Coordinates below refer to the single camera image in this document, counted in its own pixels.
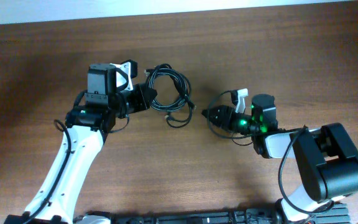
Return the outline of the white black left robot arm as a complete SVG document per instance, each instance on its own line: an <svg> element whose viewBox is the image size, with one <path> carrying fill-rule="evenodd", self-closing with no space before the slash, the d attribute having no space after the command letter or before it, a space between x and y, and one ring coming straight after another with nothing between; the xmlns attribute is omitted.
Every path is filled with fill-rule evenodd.
<svg viewBox="0 0 358 224"><path fill-rule="evenodd" d="M79 193L96 156L117 119L149 109L157 96L145 83L133 84L137 62L94 63L88 87L76 97L64 121L55 120L63 133L57 156L33 200L22 215L8 215L6 223L72 223Z"/></svg>

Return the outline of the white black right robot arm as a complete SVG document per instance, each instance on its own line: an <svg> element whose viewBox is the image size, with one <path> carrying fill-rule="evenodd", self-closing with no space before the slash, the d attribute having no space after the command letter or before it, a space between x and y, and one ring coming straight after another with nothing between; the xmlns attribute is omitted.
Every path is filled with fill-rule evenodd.
<svg viewBox="0 0 358 224"><path fill-rule="evenodd" d="M245 222L350 223L340 201L358 193L358 149L344 126L282 129L272 95L255 95L251 114L246 114L245 96L230 94L232 106L212 101L201 112L208 126L228 132L232 141L251 138L257 154L281 160L277 179L282 197L272 208L247 209Z"/></svg>

